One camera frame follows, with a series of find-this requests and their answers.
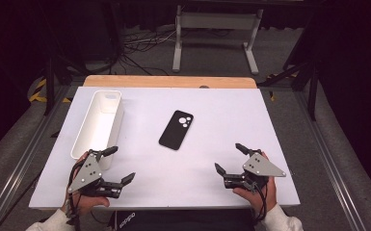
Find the wooden table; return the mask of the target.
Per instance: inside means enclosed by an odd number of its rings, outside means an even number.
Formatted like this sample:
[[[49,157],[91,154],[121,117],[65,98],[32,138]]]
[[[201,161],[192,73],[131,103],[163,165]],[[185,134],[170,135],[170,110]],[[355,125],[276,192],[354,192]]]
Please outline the wooden table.
[[[249,77],[90,75],[84,87],[256,89]]]

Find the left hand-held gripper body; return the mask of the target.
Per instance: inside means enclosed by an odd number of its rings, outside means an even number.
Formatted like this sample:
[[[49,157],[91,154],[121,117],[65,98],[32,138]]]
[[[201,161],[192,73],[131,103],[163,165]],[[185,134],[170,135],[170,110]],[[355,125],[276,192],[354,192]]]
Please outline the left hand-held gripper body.
[[[101,155],[101,151],[90,149],[87,157],[73,166],[67,186],[68,193],[78,191],[80,194],[90,197],[119,198],[122,184],[106,182],[102,178],[99,161],[106,157]]]

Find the black metal stand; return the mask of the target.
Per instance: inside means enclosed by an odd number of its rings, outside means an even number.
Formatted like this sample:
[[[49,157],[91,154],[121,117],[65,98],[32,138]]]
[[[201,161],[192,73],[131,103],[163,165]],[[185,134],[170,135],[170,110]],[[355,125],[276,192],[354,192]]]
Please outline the black metal stand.
[[[306,85],[309,85],[306,109],[309,117],[315,121],[315,104],[318,88],[318,65],[320,38],[317,33],[321,26],[317,24],[314,18],[310,19],[294,45],[290,55],[283,65],[283,71],[272,75],[265,81],[258,83],[259,87],[270,87],[286,77],[296,74],[296,77],[290,84],[293,91],[303,91]]]
[[[44,68],[44,77],[46,80],[46,108],[45,115],[49,113],[55,106],[55,80],[58,80],[61,86],[69,86],[72,82],[71,71],[68,70],[72,67],[80,75],[90,75],[84,66],[67,59],[64,56],[55,55],[50,57]]]

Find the person's right hand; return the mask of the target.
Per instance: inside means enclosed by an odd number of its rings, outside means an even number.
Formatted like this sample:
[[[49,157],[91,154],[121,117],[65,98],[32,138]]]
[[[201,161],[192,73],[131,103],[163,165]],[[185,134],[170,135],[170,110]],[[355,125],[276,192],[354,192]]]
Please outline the person's right hand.
[[[241,188],[235,188],[232,192],[248,200],[257,216],[272,210],[278,204],[274,177],[270,177],[267,186],[262,189],[262,193],[266,197],[266,205],[263,205],[263,200],[259,192],[248,192]]]

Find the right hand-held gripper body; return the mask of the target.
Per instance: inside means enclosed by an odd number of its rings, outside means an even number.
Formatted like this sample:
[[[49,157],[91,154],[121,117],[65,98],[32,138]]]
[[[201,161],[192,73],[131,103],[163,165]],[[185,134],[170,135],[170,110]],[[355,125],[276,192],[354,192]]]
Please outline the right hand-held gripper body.
[[[251,192],[260,191],[267,185],[269,177],[285,177],[286,173],[266,159],[260,149],[249,149],[249,159],[242,165],[241,174],[223,177],[226,189],[241,188]]]

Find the yellow black floor tape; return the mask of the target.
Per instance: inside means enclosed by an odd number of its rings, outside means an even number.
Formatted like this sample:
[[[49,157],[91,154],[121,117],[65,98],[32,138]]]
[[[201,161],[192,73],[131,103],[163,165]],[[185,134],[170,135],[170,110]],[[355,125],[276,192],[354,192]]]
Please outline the yellow black floor tape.
[[[40,95],[40,92],[45,87],[45,85],[46,85],[46,79],[45,78],[41,78],[39,80],[39,82],[38,82],[35,90],[33,91],[32,95],[29,97],[29,101],[30,102],[34,102],[34,101],[44,102],[44,103],[47,102],[47,97]]]

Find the white plastic bin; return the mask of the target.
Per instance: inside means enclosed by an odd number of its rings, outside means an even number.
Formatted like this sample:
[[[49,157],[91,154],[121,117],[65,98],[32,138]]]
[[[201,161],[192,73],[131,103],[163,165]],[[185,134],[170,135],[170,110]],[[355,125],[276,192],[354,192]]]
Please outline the white plastic bin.
[[[93,94],[70,156],[79,159],[90,149],[99,151],[116,145],[123,114],[120,91],[97,90]]]

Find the person's left hand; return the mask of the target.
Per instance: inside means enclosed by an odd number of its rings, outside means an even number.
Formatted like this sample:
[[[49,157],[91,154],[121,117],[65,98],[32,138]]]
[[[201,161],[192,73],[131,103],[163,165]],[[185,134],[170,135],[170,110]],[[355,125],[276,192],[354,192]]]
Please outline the person's left hand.
[[[84,216],[95,206],[110,206],[110,201],[107,197],[89,197],[81,195],[78,191],[72,194],[72,198],[69,198],[69,194],[66,193],[65,202],[61,207],[61,211],[66,213],[67,209],[70,207],[70,203],[73,203],[79,216]]]

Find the white metal stand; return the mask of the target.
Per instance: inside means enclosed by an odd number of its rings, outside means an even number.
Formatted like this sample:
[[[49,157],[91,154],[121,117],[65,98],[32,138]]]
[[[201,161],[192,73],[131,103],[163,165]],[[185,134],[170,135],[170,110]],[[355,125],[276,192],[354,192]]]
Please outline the white metal stand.
[[[181,67],[183,29],[224,29],[224,30],[249,30],[251,36],[243,43],[252,75],[259,73],[252,47],[262,19],[263,10],[256,13],[188,13],[180,5],[176,9],[175,17],[175,47],[172,60],[172,71],[179,72]]]

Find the person's black clothing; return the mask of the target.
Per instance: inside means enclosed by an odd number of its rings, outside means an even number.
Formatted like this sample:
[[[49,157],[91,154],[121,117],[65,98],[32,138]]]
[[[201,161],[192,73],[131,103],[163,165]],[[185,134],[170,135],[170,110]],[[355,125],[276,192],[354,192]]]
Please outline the person's black clothing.
[[[112,231],[255,231],[247,209],[117,211],[107,227]]]

